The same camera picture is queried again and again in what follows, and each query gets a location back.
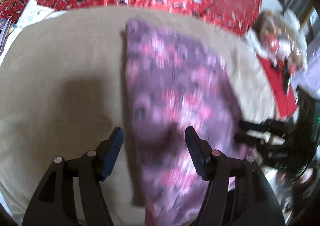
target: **white paper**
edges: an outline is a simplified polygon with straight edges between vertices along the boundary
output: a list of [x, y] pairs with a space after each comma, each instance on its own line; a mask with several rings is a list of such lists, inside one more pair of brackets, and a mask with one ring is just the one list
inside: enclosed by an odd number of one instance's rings
[[0, 66], [4, 60], [4, 57], [9, 51], [10, 46], [12, 45], [12, 43], [17, 38], [17, 36], [23, 28], [38, 23], [44, 19], [58, 17], [66, 12], [67, 11], [54, 11], [54, 9], [50, 7], [37, 5], [36, 0], [29, 0], [17, 22], [17, 28], [15, 28], [7, 38], [3, 52], [0, 55]]

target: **beige bedsheet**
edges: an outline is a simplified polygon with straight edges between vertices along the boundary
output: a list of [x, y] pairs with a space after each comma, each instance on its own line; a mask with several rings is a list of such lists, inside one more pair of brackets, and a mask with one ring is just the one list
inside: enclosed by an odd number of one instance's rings
[[125, 144], [101, 187], [116, 225], [144, 224], [144, 208], [135, 205], [141, 196], [123, 83], [125, 22], [132, 17], [209, 44], [226, 60], [244, 117], [260, 122], [275, 116], [258, 60], [239, 38], [212, 25], [124, 7], [76, 10], [42, 21], [21, 32], [0, 67], [0, 191], [15, 219], [23, 217], [56, 156], [77, 158], [121, 126]]

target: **metal screw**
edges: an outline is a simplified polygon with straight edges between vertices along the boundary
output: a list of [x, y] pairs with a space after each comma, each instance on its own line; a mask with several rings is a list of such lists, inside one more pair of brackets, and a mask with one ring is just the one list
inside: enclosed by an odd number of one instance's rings
[[221, 152], [215, 149], [212, 151], [212, 155], [214, 155], [215, 157], [218, 157], [219, 155], [221, 155]]
[[90, 151], [87, 153], [87, 155], [88, 155], [89, 157], [94, 157], [96, 154], [97, 154], [97, 152], [94, 151], [94, 150], [90, 150]]
[[56, 164], [61, 163], [61, 162], [62, 162], [62, 157], [56, 157], [56, 158], [54, 159], [54, 162], [55, 162]]
[[254, 158], [252, 156], [246, 156], [245, 159], [249, 162], [249, 163], [253, 163]]

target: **pink patterned fabric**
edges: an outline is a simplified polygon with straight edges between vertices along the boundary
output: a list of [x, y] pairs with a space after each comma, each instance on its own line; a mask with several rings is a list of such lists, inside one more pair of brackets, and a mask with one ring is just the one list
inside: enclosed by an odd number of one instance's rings
[[207, 182], [184, 141], [193, 126], [213, 149], [244, 158], [233, 135], [240, 107], [225, 62], [199, 41], [170, 28], [127, 23], [126, 81], [147, 225], [181, 225], [201, 207]]

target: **purple towel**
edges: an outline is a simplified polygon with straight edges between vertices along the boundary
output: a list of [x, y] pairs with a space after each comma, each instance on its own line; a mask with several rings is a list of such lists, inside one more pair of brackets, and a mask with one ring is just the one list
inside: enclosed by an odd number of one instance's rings
[[300, 85], [313, 97], [320, 96], [320, 52], [309, 59], [307, 71], [297, 71], [295, 73], [291, 83], [294, 88]]
[[127, 23], [126, 82], [146, 199], [146, 225], [181, 225], [199, 212], [207, 182], [196, 174], [184, 141], [193, 126], [229, 157], [241, 110], [223, 59], [199, 41], [139, 20]]

